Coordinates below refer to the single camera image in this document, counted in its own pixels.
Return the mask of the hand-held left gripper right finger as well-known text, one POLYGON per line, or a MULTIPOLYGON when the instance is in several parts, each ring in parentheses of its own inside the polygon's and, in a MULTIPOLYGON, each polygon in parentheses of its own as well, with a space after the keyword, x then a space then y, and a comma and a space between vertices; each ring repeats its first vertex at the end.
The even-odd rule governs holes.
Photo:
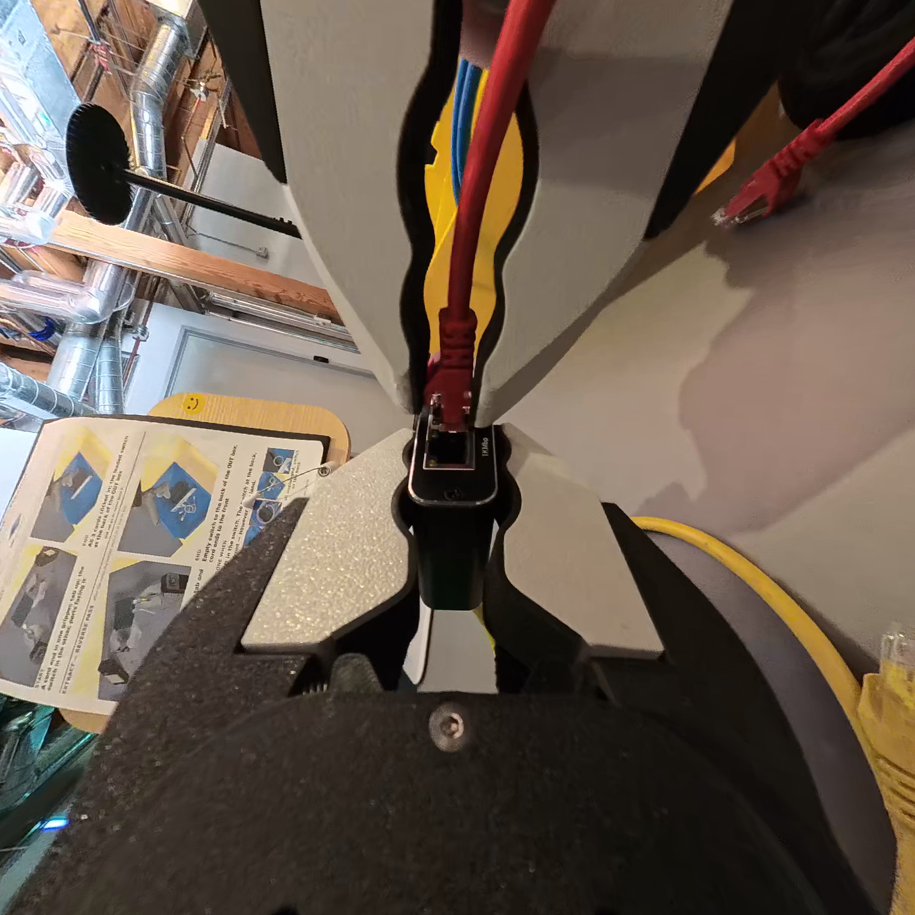
POLYGON ((661 637, 597 493, 518 427, 489 559, 489 632, 517 660, 655 660, 661 637))

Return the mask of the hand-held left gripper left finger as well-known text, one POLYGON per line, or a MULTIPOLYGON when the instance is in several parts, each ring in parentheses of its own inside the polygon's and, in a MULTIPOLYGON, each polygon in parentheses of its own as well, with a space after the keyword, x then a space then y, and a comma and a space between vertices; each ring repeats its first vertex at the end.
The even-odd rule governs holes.
POLYGON ((329 657, 377 623, 404 658, 417 634, 417 544, 402 513, 414 441, 401 429, 318 483, 242 637, 246 651, 329 657))

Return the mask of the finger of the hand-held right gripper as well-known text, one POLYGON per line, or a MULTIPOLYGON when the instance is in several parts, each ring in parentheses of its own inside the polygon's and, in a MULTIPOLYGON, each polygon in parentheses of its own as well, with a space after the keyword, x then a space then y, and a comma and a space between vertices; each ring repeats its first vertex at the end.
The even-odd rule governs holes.
POLYGON ((421 410, 435 248, 425 185, 460 2, 262 2, 287 185, 337 313, 396 406, 421 410))
POLYGON ((788 2, 557 2, 520 98, 474 407, 488 426, 622 295, 774 81, 788 2))

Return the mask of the black ethernet splitter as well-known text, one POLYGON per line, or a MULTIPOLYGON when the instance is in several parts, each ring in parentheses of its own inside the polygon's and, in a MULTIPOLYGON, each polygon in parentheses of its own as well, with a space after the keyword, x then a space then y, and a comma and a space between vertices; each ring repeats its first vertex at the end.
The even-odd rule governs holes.
POLYGON ((432 610, 475 610, 483 600, 498 495, 493 427, 449 431, 424 409, 407 492, 422 601, 432 610))

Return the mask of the yellow plastic bin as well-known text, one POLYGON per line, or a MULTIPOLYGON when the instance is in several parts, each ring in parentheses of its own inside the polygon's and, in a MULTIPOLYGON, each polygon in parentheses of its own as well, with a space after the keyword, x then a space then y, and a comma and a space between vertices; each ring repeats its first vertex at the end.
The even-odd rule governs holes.
POLYGON ((539 51, 501 144, 473 267, 480 415, 534 387, 610 303, 714 233, 724 178, 645 238, 712 57, 539 51))

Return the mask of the printed instruction sheet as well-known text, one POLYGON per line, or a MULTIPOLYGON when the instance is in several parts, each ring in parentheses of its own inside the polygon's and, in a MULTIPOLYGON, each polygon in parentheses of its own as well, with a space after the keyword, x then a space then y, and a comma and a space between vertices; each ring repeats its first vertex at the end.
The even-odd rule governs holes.
POLYGON ((110 715, 189 601, 311 494, 331 442, 157 417, 45 423, 2 519, 2 695, 110 715))

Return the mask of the wooden ceiling beam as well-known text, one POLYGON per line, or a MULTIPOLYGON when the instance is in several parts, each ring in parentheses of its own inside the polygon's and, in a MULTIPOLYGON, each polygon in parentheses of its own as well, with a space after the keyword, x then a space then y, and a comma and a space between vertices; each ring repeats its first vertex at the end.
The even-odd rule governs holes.
POLYGON ((76 212, 61 213, 46 246, 344 324, 325 289, 76 212))

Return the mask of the silver air duct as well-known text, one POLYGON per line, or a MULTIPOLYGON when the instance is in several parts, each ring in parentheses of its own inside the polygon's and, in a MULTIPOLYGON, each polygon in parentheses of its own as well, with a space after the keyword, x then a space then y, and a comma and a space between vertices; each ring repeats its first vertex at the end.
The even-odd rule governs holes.
POLYGON ((95 324, 68 324, 51 362, 47 383, 77 401, 92 390, 91 404, 97 413, 122 414, 122 337, 122 312, 95 324))
POLYGON ((50 421, 93 417, 97 412, 86 404, 58 392, 1 362, 1 405, 20 413, 50 421))
POLYGON ((154 28, 130 87, 132 162, 143 174, 167 178, 165 113, 185 59, 193 57, 194 1, 151 2, 154 28))
POLYGON ((65 322, 98 324, 127 308, 136 293, 136 282, 125 281, 115 295, 101 288, 53 274, 24 270, 1 280, 3 313, 24 312, 65 322))

